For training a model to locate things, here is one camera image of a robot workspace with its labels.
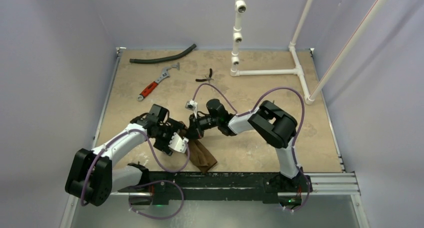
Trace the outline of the brown cloth napkin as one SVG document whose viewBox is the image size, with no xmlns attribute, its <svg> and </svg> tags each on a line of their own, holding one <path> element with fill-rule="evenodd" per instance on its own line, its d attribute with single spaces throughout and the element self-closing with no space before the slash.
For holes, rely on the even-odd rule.
<svg viewBox="0 0 424 228">
<path fill-rule="evenodd" d="M 203 174 L 210 171 L 218 163 L 212 153 L 197 139 L 189 139 L 187 144 L 190 155 L 188 155 L 188 151 L 185 152 L 185 155 Z"/>
</svg>

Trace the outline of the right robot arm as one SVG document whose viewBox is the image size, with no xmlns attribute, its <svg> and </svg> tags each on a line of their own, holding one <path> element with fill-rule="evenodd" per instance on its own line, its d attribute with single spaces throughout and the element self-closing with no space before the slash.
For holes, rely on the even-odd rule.
<svg viewBox="0 0 424 228">
<path fill-rule="evenodd" d="M 229 113 L 219 99 L 214 98 L 206 103 L 208 113 L 198 115 L 197 112 L 189 116 L 189 126 L 185 137 L 198 140 L 204 137 L 206 130 L 217 128 L 223 135 L 234 137 L 247 131 L 256 131 L 267 144 L 275 148 L 279 173 L 282 175 L 280 184 L 288 192 L 300 186 L 294 149 L 297 135 L 296 119 L 265 100 L 253 111 L 246 114 Z"/>
</svg>

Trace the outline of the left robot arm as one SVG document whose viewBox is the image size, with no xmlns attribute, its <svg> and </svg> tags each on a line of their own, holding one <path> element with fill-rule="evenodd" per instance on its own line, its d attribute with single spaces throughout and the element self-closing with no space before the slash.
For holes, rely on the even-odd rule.
<svg viewBox="0 0 424 228">
<path fill-rule="evenodd" d="M 171 155 L 187 153 L 188 139 L 179 133 L 184 125 L 169 117 L 169 110 L 154 104 L 149 112 L 131 119 L 129 124 L 109 141 L 90 150 L 82 148 L 73 158 L 65 191 L 79 198 L 81 206 L 102 205 L 111 193 L 132 188 L 142 193 L 151 185 L 149 169 L 129 163 L 114 170 L 115 165 L 137 146 L 148 143 L 153 152 Z"/>
</svg>

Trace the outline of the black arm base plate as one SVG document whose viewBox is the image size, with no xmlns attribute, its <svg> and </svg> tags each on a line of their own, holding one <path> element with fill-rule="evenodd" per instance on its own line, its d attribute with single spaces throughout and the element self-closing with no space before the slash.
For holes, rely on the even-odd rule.
<svg viewBox="0 0 424 228">
<path fill-rule="evenodd" d="M 121 193 L 145 193 L 154 205 L 171 200 L 259 201 L 264 204 L 300 205 L 313 191 L 311 178 L 298 174 L 286 178 L 279 172 L 179 172 L 151 171 L 142 184 L 127 186 Z"/>
</svg>

